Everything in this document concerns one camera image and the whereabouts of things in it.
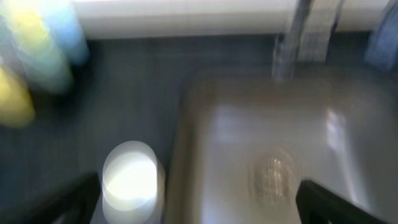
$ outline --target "stainless steel sink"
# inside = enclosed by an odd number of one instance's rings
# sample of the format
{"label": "stainless steel sink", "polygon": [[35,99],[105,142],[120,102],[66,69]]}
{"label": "stainless steel sink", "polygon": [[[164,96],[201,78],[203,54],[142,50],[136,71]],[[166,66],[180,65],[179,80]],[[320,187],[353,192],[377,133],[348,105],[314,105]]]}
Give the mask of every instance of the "stainless steel sink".
{"label": "stainless steel sink", "polygon": [[[358,79],[202,82],[183,107],[165,222],[300,223],[302,179],[397,222],[396,112],[391,94]],[[256,163],[285,171],[258,190]]]}

